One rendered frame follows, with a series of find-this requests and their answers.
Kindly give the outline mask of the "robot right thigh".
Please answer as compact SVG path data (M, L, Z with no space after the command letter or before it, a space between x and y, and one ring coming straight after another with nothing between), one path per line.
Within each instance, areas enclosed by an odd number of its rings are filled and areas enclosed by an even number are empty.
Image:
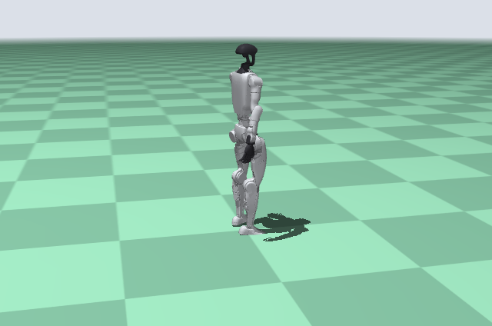
M246 143L246 145L248 145ZM267 152L264 139L262 137L258 137L256 135L256 141L254 146L254 157L251 159L251 170L253 173L253 177L246 179L243 183L243 189L245 190L245 185L253 181L257 185L257 189L264 177L266 160L267 160Z

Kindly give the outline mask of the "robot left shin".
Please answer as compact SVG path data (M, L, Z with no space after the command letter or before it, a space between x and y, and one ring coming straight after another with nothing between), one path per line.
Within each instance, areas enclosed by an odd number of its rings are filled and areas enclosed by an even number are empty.
M245 190L243 189L243 183L242 184L238 184L238 183L235 183L233 181L233 174L234 172L232 173L232 191L233 191L233 197L234 197L234 200L235 200L235 204L236 204L236 213L237 213L237 216L239 215L239 218L243 218L244 216L244 193L245 193ZM242 214L243 212L243 214Z

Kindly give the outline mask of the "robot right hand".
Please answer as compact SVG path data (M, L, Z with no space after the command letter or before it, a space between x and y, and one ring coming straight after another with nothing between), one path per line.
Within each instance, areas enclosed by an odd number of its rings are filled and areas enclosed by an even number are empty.
M244 155L242 159L239 159L240 162L249 163L251 159L254 157L254 146L255 142L250 142L251 136L248 135L246 139L246 143L248 144L244 150Z

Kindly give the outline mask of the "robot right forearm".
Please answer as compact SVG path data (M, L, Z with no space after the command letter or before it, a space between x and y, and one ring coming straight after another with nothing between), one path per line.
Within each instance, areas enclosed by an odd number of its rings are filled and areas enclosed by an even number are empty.
M249 117L249 125L248 125L248 135L251 136L251 140L250 142L255 142L256 141L256 134L257 134L257 129L258 129L258 122L260 120L260 117L261 117L261 113L262 113L262 107L261 106L256 106L251 114L251 116ZM247 139L247 137L246 137Z

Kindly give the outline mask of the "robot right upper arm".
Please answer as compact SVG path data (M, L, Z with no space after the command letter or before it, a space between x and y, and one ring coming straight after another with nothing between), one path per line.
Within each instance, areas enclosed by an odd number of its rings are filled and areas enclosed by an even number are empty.
M260 106L260 105L258 105L258 102L261 98L261 88L263 85L263 81L262 81L262 78L259 78L258 76L250 75L248 84L251 88L250 109L251 109L251 113L252 113L256 106Z

